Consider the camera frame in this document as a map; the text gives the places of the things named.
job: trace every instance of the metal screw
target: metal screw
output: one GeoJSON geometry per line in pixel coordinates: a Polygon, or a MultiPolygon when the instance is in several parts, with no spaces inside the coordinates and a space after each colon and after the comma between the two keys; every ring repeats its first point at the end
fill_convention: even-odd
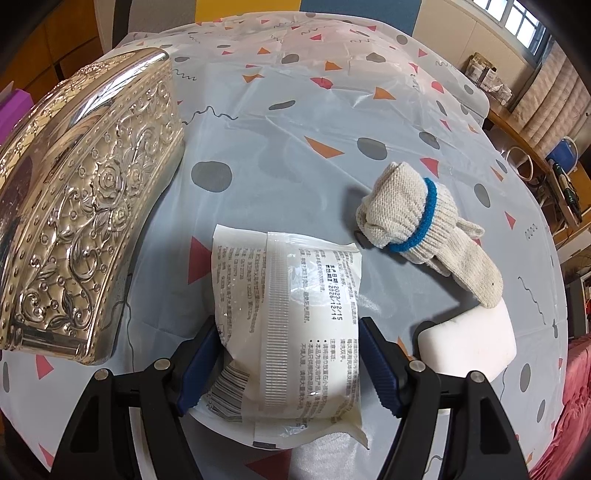
{"type": "Polygon", "coordinates": [[[168,358],[161,358],[154,362],[154,368],[156,370],[166,370],[170,367],[170,360],[168,358]]]}
{"type": "Polygon", "coordinates": [[[422,372],[426,369],[425,364],[420,360],[413,360],[408,364],[408,366],[411,370],[414,370],[415,372],[422,372]]]}
{"type": "Polygon", "coordinates": [[[471,379],[473,382],[476,382],[476,383],[482,383],[482,382],[484,382],[484,380],[485,380],[485,376],[484,376],[483,374],[481,374],[480,372],[472,372],[472,373],[470,374],[470,379],[471,379]]]}
{"type": "Polygon", "coordinates": [[[95,379],[98,381],[104,380],[109,376],[109,371],[106,368],[101,368],[95,372],[95,379]]]}

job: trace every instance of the wall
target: wall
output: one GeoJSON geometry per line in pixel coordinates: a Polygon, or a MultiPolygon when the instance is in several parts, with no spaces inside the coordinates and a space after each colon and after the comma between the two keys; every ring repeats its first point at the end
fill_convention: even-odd
{"type": "Polygon", "coordinates": [[[466,0],[423,0],[413,37],[461,71],[470,56],[479,52],[496,66],[501,79],[517,93],[534,68],[501,34],[498,24],[466,0]]]}

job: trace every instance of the barcode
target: barcode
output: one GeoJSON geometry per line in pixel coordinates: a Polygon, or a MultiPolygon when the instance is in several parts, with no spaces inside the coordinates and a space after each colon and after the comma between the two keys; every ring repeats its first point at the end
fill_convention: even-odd
{"type": "Polygon", "coordinates": [[[209,409],[224,420],[242,421],[242,396],[248,377],[232,364],[226,366],[209,391],[209,409]]]}

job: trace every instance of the red fabric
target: red fabric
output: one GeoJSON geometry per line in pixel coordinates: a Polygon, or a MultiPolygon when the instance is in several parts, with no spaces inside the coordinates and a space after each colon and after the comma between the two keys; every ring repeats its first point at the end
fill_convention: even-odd
{"type": "Polygon", "coordinates": [[[554,439],[531,470],[532,480],[558,480],[579,451],[591,431],[591,335],[574,340],[569,345],[566,365],[564,410],[554,439]]]}

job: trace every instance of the tablecloth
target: tablecloth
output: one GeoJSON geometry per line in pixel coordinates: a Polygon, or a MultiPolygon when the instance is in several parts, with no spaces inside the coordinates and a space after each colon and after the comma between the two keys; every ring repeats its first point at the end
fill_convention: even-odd
{"type": "MultiPolygon", "coordinates": [[[[186,152],[142,233],[125,301],[110,312],[121,326],[105,367],[116,374],[143,369],[213,313],[217,223],[357,242],[359,314],[412,353],[418,325],[442,322],[476,301],[451,278],[373,248],[358,232],[361,198],[387,162],[406,161],[444,183],[460,214],[486,229],[480,244],[503,275],[518,350],[493,387],[529,466],[536,463],[563,408],[566,301],[556,250],[534,198],[442,85],[436,67],[442,76],[450,67],[411,40],[376,21],[274,12],[137,35],[109,53],[169,53],[186,152]],[[429,56],[431,73],[420,66],[429,56]]],[[[96,368],[4,352],[0,407],[48,468],[96,368]]],[[[398,420],[380,405],[363,368],[361,404],[369,450],[333,434],[266,452],[190,416],[183,427],[206,480],[365,480],[378,474],[398,420]]],[[[134,414],[140,467],[153,478],[137,420],[134,414]]],[[[439,417],[426,479],[437,478],[448,420],[439,417]]]]}

